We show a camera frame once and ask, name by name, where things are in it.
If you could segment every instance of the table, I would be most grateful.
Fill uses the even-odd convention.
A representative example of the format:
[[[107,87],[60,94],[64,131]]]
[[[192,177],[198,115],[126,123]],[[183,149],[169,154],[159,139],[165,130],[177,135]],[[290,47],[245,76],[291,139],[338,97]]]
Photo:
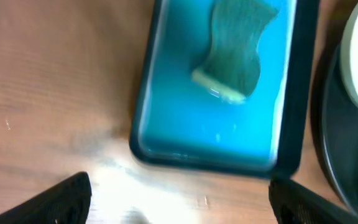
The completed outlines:
[[[337,43],[354,4],[321,0],[313,71],[329,59],[323,49]],[[85,170],[88,223],[276,223],[266,180],[151,167],[131,154],[153,5],[0,0],[0,213]],[[309,121],[294,179],[341,205],[318,165]]]

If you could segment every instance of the blue tray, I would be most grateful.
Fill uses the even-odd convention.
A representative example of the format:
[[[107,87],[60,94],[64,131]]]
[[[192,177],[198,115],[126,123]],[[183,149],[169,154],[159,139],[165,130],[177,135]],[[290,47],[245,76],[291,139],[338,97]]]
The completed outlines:
[[[260,1],[280,12],[259,42],[257,88],[235,105],[191,81],[216,1],[156,0],[130,140],[140,160],[258,177],[297,170],[318,1]]]

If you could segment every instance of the tray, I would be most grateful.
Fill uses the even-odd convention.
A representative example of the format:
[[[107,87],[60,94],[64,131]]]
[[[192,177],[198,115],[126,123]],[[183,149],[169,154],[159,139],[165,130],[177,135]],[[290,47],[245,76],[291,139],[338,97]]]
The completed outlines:
[[[290,176],[300,163],[319,2],[265,0],[280,13],[261,36],[260,81],[242,105],[191,81],[209,51],[215,2],[156,1],[132,152],[152,164]]]
[[[320,165],[341,200],[358,215],[358,107],[342,82],[337,48],[326,79],[314,99],[321,147],[316,147]]]

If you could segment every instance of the brown wooden surface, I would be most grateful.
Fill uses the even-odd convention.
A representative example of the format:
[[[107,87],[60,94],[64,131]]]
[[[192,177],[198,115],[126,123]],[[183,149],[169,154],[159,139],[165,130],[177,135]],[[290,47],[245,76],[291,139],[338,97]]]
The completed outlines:
[[[328,21],[340,26],[349,10],[338,6],[354,4],[321,2],[314,66]],[[88,223],[276,223],[265,180],[150,167],[132,156],[130,110],[153,3],[0,0],[0,213],[85,170],[94,194]],[[340,204],[309,121],[294,179]]]

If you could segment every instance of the black tray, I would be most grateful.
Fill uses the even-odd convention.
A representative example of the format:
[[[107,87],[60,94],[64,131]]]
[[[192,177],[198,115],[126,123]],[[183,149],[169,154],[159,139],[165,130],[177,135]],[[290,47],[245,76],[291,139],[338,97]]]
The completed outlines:
[[[312,102],[312,123],[319,124],[314,138],[320,143],[315,146],[324,174],[349,210],[358,215],[358,108],[342,82],[339,51],[327,77],[313,88],[317,103]]]

